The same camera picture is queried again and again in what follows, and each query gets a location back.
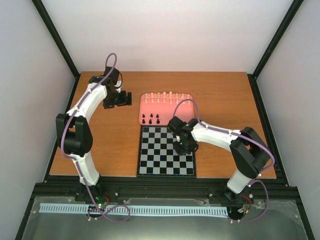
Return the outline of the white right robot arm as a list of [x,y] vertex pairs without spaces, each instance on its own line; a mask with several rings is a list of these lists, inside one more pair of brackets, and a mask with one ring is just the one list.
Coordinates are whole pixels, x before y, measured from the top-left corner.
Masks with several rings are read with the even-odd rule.
[[232,154],[236,170],[227,182],[227,188],[240,194],[251,181],[258,177],[271,159],[269,148],[253,128],[231,130],[213,126],[196,118],[184,122],[173,117],[168,128],[176,137],[173,149],[179,156],[195,153],[198,143],[207,143]]

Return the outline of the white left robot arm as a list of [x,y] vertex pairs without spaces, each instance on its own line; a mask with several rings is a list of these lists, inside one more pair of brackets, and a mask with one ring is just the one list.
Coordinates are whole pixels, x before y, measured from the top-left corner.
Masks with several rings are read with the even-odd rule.
[[93,135],[89,122],[100,103],[104,109],[132,105],[132,93],[122,90],[122,84],[121,72],[107,66],[103,75],[90,78],[75,106],[67,113],[59,113],[55,119],[57,145],[61,154],[72,160],[80,182],[89,186],[86,195],[95,202],[103,198],[104,188],[97,184],[100,174],[91,155]]

